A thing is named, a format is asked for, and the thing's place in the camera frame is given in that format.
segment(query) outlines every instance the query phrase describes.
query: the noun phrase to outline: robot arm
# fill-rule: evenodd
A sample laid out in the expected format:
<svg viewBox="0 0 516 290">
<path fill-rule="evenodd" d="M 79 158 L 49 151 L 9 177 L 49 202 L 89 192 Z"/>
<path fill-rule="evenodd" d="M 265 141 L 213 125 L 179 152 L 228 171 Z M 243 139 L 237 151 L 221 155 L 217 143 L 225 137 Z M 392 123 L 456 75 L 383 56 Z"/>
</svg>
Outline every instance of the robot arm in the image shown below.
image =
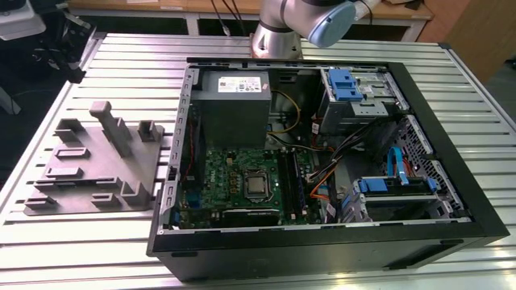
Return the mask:
<svg viewBox="0 0 516 290">
<path fill-rule="evenodd" d="M 93 31 L 69 14 L 65 0 L 0 0 L 0 47 L 25 41 L 35 61 L 48 62 L 72 83 L 84 77 L 79 62 Z"/>
<path fill-rule="evenodd" d="M 364 0 L 372 8 L 380 0 Z M 260 25 L 252 39 L 257 58 L 296 59 L 301 55 L 300 35 L 316 46 L 333 45 L 364 16 L 357 0 L 263 1 Z"/>
</svg>

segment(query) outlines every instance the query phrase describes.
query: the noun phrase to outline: aluminum extrusion table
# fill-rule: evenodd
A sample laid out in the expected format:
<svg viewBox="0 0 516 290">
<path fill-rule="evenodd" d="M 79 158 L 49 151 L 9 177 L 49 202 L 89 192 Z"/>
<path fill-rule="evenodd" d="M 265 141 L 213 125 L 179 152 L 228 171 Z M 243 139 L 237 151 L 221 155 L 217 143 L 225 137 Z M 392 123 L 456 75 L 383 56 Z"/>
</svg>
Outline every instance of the aluminum extrusion table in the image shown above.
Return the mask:
<svg viewBox="0 0 516 290">
<path fill-rule="evenodd" d="M 419 269 L 209 282 L 224 288 L 513 289 L 516 276 L 516 125 L 453 51 L 433 43 L 341 41 L 327 49 L 303 43 L 307 59 L 403 62 L 512 236 L 460 251 Z M 27 184 L 41 176 L 61 118 L 95 124 L 88 108 L 108 100 L 132 124 L 165 127 L 157 180 L 167 173 L 171 132 L 187 56 L 249 57 L 247 38 L 108 34 L 84 54 L 87 77 L 67 83 L 0 194 L 0 286 L 17 289 L 133 289 L 184 285 L 145 255 L 151 211 L 24 215 Z"/>
</svg>

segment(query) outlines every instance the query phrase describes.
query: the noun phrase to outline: green motherboard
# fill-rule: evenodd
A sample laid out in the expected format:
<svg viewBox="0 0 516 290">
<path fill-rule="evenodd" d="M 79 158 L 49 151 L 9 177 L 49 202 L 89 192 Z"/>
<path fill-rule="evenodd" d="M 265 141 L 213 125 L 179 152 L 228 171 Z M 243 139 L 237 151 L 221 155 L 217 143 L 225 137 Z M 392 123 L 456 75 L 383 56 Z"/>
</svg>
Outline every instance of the green motherboard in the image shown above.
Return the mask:
<svg viewBox="0 0 516 290">
<path fill-rule="evenodd" d="M 279 160 L 287 159 L 287 155 L 291 157 L 289 160 L 295 156 L 296 168 L 292 166 L 292 162 L 288 166 L 279 164 Z M 295 152 L 208 150 L 203 190 L 195 195 L 193 201 L 187 201 L 189 210 L 181 213 L 183 226 L 187 228 L 213 227 L 215 216 L 220 212 L 233 209 L 277 210 L 280 212 L 279 224 L 308 224 L 309 209 L 305 188 L 301 183 L 304 183 L 305 174 L 312 171 L 312 164 L 311 152 L 304 150 Z M 288 190 L 291 197 L 285 199 L 284 185 L 285 182 L 289 182 L 285 180 L 285 174 L 292 176 L 295 171 L 300 177 L 299 187 L 297 184 L 291 187 Z M 292 200 L 295 200 L 295 204 L 301 204 L 297 209 L 301 208 L 303 214 L 291 214 L 284 211 L 288 207 L 293 208 Z"/>
<path fill-rule="evenodd" d="M 301 173 L 311 171 L 309 153 L 297 152 Z M 245 176 L 267 175 L 267 198 L 245 197 Z M 276 152 L 273 150 L 211 150 L 207 153 L 203 208 L 271 207 L 281 209 L 281 190 Z"/>
</svg>

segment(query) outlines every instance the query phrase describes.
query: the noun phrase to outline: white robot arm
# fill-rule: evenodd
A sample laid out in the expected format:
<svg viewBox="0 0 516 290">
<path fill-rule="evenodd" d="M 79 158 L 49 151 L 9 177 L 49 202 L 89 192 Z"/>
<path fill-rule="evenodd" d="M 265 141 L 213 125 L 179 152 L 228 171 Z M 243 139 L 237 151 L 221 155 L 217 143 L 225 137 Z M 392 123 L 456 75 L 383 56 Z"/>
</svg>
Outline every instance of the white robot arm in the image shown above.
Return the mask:
<svg viewBox="0 0 516 290">
<path fill-rule="evenodd" d="M 253 57 L 296 59 L 300 35 L 316 46 L 333 45 L 380 0 L 264 0 L 252 39 Z"/>
</svg>

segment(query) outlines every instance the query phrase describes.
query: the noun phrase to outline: motherboard chip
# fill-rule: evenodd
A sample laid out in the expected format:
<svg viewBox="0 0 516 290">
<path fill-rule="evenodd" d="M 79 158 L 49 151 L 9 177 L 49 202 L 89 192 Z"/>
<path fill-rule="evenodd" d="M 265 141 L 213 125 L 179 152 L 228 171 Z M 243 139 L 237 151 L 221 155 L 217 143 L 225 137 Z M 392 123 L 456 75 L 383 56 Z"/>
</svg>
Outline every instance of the motherboard chip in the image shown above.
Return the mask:
<svg viewBox="0 0 516 290">
<path fill-rule="evenodd" d="M 268 178 L 264 170 L 244 172 L 244 197 L 252 202 L 263 202 L 268 198 Z"/>
<path fill-rule="evenodd" d="M 265 193 L 265 178 L 248 178 L 248 193 Z"/>
</svg>

